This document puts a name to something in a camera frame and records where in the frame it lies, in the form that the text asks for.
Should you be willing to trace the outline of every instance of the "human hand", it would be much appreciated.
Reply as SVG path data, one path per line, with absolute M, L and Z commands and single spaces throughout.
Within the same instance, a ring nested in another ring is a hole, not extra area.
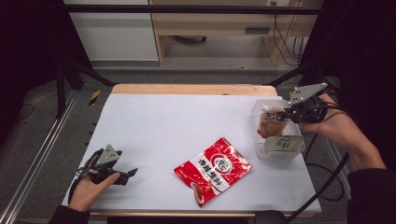
M 100 184 L 96 185 L 92 183 L 88 175 L 83 176 L 73 192 L 72 199 L 69 203 L 69 208 L 80 212 L 88 211 L 91 206 L 96 202 L 101 193 L 105 191 L 105 189 L 107 189 L 109 186 L 114 184 L 119 177 L 120 173 L 115 173 L 113 175 L 110 175 Z
M 319 98 L 329 105 L 334 100 L 326 93 Z M 311 133 L 318 133 L 347 150 L 355 170 L 386 168 L 378 149 L 359 129 L 353 119 L 344 111 L 329 108 L 326 118 L 319 123 L 299 123 L 299 127 Z
M 320 95 L 319 98 L 328 105 L 335 105 L 334 100 L 327 93 Z M 345 111 L 332 108 L 328 109 L 326 118 L 322 122 L 299 123 L 299 127 L 306 132 L 318 133 L 343 148 L 351 148 L 359 141 L 368 140 Z

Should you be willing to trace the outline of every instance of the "wooden table edge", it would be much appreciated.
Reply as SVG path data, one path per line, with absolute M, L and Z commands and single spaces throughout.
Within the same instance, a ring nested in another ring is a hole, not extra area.
M 112 92 L 130 94 L 207 94 L 277 96 L 273 86 L 261 85 L 191 85 L 191 84 L 118 84 Z

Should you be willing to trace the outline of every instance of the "person's arm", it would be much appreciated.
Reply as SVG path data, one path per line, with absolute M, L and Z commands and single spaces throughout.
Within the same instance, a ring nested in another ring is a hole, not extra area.
M 334 104 L 327 94 L 320 98 Z M 327 138 L 350 156 L 354 172 L 348 174 L 351 200 L 347 205 L 347 223 L 394 223 L 396 174 L 386 168 L 378 149 L 352 118 L 343 111 L 329 109 L 322 122 L 299 126 Z
M 90 218 L 89 209 L 91 206 L 98 199 L 99 195 L 114 184 L 119 177 L 120 173 L 115 173 L 98 185 L 92 183 L 87 175 L 81 178 L 73 192 L 68 207 L 59 205 L 49 221 L 49 224 L 88 223 Z
M 328 94 L 320 95 L 320 99 L 334 104 Z M 378 149 L 344 111 L 330 108 L 322 122 L 300 123 L 299 126 L 307 132 L 318 133 L 345 149 L 349 153 L 355 171 L 369 168 L 386 169 Z

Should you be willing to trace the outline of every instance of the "white table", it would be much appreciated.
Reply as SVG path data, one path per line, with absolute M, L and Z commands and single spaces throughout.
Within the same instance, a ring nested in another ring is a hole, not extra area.
M 257 157 L 257 122 L 251 112 L 260 99 L 282 102 L 275 89 L 262 86 L 116 86 L 80 166 L 94 151 L 111 144 L 122 150 L 115 170 L 139 170 L 126 186 L 107 189 L 93 205 L 92 214 L 249 217 L 261 210 L 275 209 L 285 215 L 297 210 L 315 190 L 301 155 L 292 161 L 261 161 Z M 220 137 L 225 137 L 252 169 L 200 208 L 192 189 L 174 169 Z M 315 201 L 303 215 L 320 211 Z

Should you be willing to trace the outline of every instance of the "wrist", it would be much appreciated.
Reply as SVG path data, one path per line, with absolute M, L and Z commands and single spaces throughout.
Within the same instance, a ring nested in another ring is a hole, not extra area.
M 70 202 L 68 207 L 73 210 L 76 210 L 78 212 L 87 212 L 89 209 L 86 206 L 84 206 L 83 204 L 78 204 L 78 203 L 74 203 L 74 202 Z

